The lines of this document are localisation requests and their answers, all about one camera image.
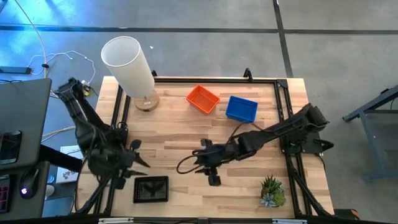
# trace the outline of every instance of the wooden lamp base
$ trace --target wooden lamp base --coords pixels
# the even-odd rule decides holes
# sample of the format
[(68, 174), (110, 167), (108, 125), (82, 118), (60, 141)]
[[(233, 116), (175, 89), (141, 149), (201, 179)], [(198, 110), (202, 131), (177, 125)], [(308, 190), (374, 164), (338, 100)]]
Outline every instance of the wooden lamp base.
[(152, 93), (144, 98), (135, 98), (135, 106), (144, 112), (150, 112), (159, 105), (159, 96), (156, 91), (153, 90)]

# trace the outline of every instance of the blue basket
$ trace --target blue basket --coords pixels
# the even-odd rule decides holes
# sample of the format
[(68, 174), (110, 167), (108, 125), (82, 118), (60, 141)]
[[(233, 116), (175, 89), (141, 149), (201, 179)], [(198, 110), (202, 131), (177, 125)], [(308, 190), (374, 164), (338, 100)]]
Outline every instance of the blue basket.
[(242, 122), (254, 122), (257, 113), (257, 102), (231, 96), (226, 107), (226, 116)]

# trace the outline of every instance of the potted plant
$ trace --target potted plant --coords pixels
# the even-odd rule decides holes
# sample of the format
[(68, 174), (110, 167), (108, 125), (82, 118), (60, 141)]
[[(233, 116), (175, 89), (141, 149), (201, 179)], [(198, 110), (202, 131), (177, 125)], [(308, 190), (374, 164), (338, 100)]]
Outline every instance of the potted plant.
[(265, 207), (279, 207), (285, 204), (285, 190), (281, 181), (276, 180), (272, 175), (271, 177), (267, 176), (261, 185), (261, 203)]

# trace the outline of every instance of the gray floor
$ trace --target gray floor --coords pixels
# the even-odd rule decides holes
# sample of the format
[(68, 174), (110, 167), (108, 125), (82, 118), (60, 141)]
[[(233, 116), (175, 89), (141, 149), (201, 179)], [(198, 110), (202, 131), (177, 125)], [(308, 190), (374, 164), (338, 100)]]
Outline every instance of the gray floor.
[[(33, 22), (41, 25), (102, 27), (215, 27), (276, 29), (272, 0), (20, 0)], [(398, 29), (395, 0), (279, 0), (286, 29)], [(27, 24), (14, 1), (0, 12), (2, 24)], [(119, 35), (137, 38), (159, 75), (241, 76), (246, 67), (256, 77), (286, 77), (278, 34), (177, 34), (41, 32), (47, 53), (77, 50), (95, 61), (92, 86), (100, 90), (109, 75), (100, 59), (104, 43)], [(31, 31), (0, 31), (1, 65), (26, 66), (42, 54)], [(308, 97), (330, 121), (322, 138), (335, 143), (325, 153), (326, 174), (335, 208), (355, 208), (362, 219), (398, 222), (397, 179), (365, 183), (375, 170), (359, 120), (341, 117), (398, 84), (398, 35), (286, 35), (294, 77), (304, 78)], [(40, 60), (33, 64), (39, 69)], [(61, 55), (50, 63), (53, 87), (68, 77), (88, 80), (89, 62)], [(7, 79), (30, 79), (1, 75)], [(96, 105), (96, 97), (89, 97)], [(62, 103), (50, 99), (45, 133), (72, 125)], [(45, 142), (58, 149), (76, 144), (73, 131)], [(44, 216), (66, 214), (73, 184), (56, 186)]]

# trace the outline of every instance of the wooden tabletop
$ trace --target wooden tabletop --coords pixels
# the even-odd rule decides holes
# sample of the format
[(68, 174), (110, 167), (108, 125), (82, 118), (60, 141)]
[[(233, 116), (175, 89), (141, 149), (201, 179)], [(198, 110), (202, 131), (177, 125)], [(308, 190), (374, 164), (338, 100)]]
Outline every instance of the wooden tabletop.
[[(308, 103), (304, 80), (288, 79), (293, 111), (296, 113)], [(160, 96), (159, 106), (151, 112), (138, 110), (131, 101), (127, 124), (129, 141), (141, 139), (139, 149), (142, 158), (151, 168), (133, 165), (136, 171), (150, 176), (169, 176), (169, 201), (166, 203), (133, 204), (134, 177), (127, 180), (123, 190), (114, 195), (112, 216), (129, 217), (213, 217), (213, 218), (293, 218), (292, 198), (287, 177), (286, 162), (280, 152), (279, 140), (274, 140), (243, 161), (222, 165), (219, 169), (222, 184), (210, 187), (203, 174), (181, 175), (175, 171), (177, 163), (200, 147), (200, 139), (211, 139), (214, 143), (225, 143), (238, 121), (225, 115), (229, 96), (239, 96), (259, 103), (255, 123), (262, 128), (278, 123), (274, 87), (270, 84), (201, 84), (220, 97), (220, 103), (209, 114), (204, 115), (191, 106), (185, 97), (195, 87), (192, 83), (156, 83)], [(96, 112), (110, 124), (118, 83), (114, 77), (104, 77)], [(118, 121), (124, 108), (123, 95)], [(244, 125), (237, 133), (252, 130)], [(307, 185), (317, 200), (333, 213), (330, 193), (323, 164), (314, 155), (303, 154)], [(188, 160), (181, 170), (193, 167)], [(267, 175), (274, 175), (286, 189), (286, 204), (279, 208), (266, 208), (260, 204), (261, 184)], [(90, 197), (97, 180), (87, 168), (78, 184), (78, 205), (81, 207)], [(303, 197), (298, 189), (300, 208), (304, 212)], [(104, 193), (103, 207), (107, 191)]]

